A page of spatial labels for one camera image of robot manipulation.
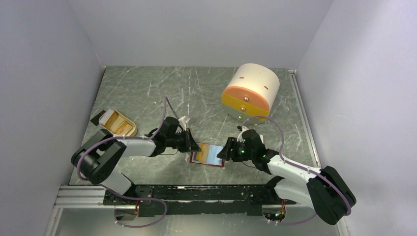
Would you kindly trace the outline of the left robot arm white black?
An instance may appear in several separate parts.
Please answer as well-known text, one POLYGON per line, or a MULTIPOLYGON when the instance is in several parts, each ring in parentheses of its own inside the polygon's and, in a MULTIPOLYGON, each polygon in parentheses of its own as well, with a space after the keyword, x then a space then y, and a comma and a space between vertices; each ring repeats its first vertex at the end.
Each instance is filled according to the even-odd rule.
POLYGON ((94 185, 102 185, 113 192, 123 204, 128 205, 139 198, 136 185, 116 170, 123 157, 155 157, 166 148, 178 152, 199 152, 201 149, 187 127, 188 116, 166 117, 160 125, 144 136, 118 136, 106 129, 97 131, 71 157, 79 178, 94 185))

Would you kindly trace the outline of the gold VIP credit card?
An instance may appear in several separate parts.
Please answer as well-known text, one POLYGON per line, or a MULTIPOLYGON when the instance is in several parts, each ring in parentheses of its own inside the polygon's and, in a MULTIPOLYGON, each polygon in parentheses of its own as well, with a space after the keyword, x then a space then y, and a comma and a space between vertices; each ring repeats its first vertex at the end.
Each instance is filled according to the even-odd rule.
POLYGON ((199 143, 200 151, 195 152, 192 157, 194 163, 206 163, 209 151, 209 144, 199 143))

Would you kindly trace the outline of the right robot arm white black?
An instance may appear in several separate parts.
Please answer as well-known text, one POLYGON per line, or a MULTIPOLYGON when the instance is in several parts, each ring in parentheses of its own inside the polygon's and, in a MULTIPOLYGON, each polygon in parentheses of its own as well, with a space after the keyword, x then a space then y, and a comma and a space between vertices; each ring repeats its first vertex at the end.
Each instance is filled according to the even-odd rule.
POLYGON ((276 204, 290 200, 310 207, 324 222, 335 225, 351 213, 357 200, 338 171, 310 167, 266 148, 263 136, 244 127, 238 137, 228 137, 217 157, 225 161, 251 161, 255 168, 274 177, 267 183, 266 199, 276 204))

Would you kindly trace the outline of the red leather card holder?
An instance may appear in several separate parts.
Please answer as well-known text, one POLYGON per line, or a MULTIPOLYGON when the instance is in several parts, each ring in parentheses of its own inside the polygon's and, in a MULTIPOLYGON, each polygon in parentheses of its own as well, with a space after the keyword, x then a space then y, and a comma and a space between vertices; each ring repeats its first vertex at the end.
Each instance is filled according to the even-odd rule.
MULTIPOLYGON (((209 151, 208 151, 208 155, 207 155, 207 162, 206 163, 199 163, 202 165, 207 165, 207 166, 213 166, 213 167, 224 167, 225 161, 222 159, 217 158, 217 154, 222 150, 223 146, 219 146, 219 145, 212 145, 209 144, 209 151)), ((189 162, 193 163, 193 164, 198 164, 198 163, 194 163, 191 159, 193 157, 194 152, 192 152, 190 154, 189 157, 189 162)))

